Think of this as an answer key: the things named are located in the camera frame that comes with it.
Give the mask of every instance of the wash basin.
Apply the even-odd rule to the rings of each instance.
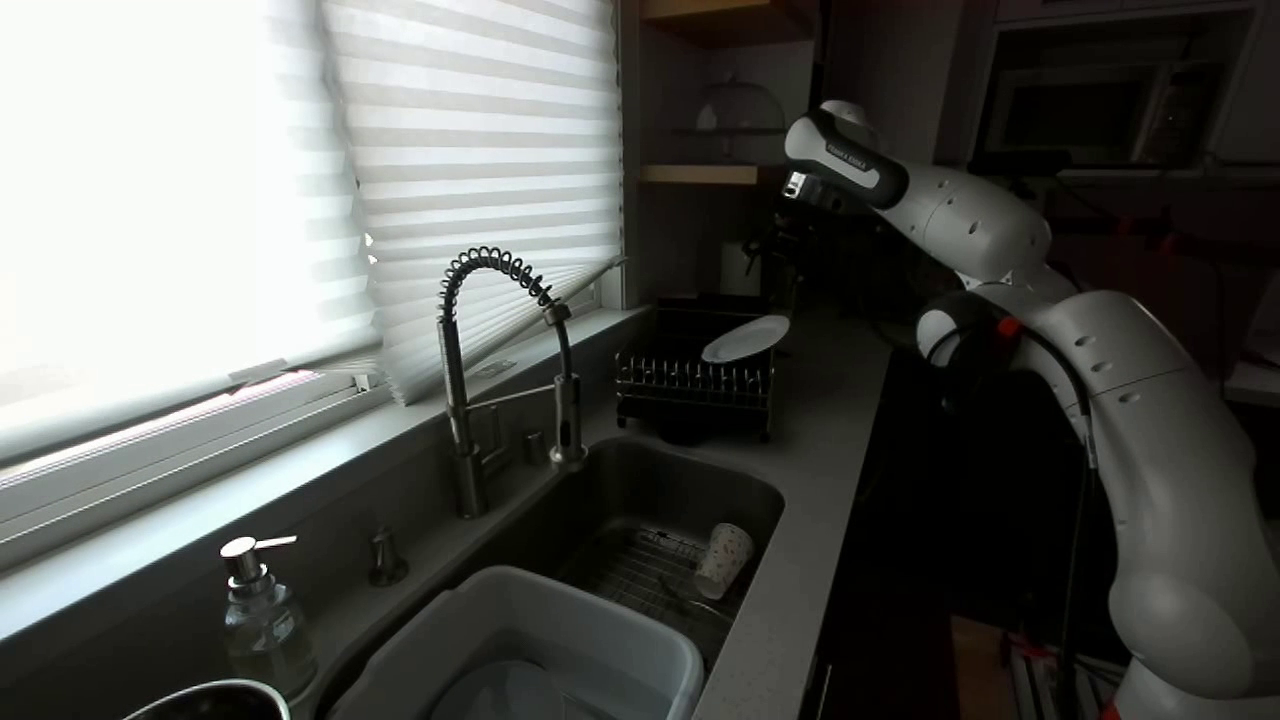
[[[629,436],[587,449],[538,509],[500,531],[474,567],[518,565],[616,601],[684,630],[711,667],[752,585],[748,565],[721,601],[694,593],[694,570],[717,522],[752,534],[762,558],[783,495],[721,462]]]
[[[384,640],[331,720],[684,720],[701,680],[682,630],[497,565]]]

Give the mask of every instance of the shelf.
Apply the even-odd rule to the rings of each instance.
[[[775,178],[770,162],[643,162],[640,184],[717,184],[717,187],[766,187]]]
[[[812,35],[798,0],[643,0],[643,19],[701,47]]]

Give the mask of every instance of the dish rack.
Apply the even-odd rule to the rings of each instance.
[[[775,349],[735,365],[703,365],[717,334],[766,316],[758,301],[661,301],[616,350],[616,423],[669,440],[717,432],[772,436]]]

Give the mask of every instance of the window sill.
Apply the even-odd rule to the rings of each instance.
[[[572,320],[572,342],[599,334],[621,320],[629,320],[629,312],[580,316]],[[491,371],[488,365],[477,368],[477,374],[486,374],[477,379],[477,391],[549,361],[551,350],[551,330],[503,349],[497,361],[488,361],[500,371]],[[222,531],[224,522],[279,495],[310,489],[313,479],[367,457],[374,449],[394,443],[398,436],[436,416],[443,416],[442,395],[407,407],[381,402],[255,462],[224,471],[222,479],[207,479],[186,495],[174,495],[147,512],[135,512],[112,527],[88,531],[42,558],[7,567],[0,577],[0,640],[88,601],[93,593],[120,585],[125,577],[174,557],[186,542],[198,542],[207,531]]]

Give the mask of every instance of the plastic tub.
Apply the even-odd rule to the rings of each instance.
[[[337,720],[684,720],[703,664],[682,630],[521,567],[486,567],[416,610]]]

